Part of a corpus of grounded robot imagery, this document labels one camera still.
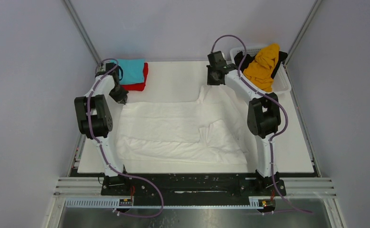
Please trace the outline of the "white t shirt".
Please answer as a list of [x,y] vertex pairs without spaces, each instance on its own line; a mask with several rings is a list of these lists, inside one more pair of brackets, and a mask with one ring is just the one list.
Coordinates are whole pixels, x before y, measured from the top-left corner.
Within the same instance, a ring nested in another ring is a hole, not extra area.
[[125,160],[243,165],[256,152],[247,104],[227,86],[203,86],[191,102],[126,104],[116,153]]

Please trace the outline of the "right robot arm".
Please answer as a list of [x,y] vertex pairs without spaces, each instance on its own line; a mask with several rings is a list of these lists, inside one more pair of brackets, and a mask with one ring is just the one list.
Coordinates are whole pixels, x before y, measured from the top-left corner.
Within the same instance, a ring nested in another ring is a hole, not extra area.
[[221,51],[208,54],[208,61],[207,84],[226,85],[248,104],[247,126],[255,136],[257,147],[256,190],[267,196],[275,189],[274,183],[279,181],[271,139],[281,123],[278,96],[257,90],[235,64],[227,63]]

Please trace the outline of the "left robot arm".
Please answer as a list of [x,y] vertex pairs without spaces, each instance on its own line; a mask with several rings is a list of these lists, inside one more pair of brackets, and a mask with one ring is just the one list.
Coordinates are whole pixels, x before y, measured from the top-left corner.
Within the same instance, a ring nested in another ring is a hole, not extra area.
[[95,68],[95,81],[89,91],[74,99],[78,128],[96,147],[104,166],[105,189],[119,195],[130,191],[131,183],[125,166],[116,153],[113,117],[128,99],[128,91],[120,83],[123,69],[118,60],[107,58]]

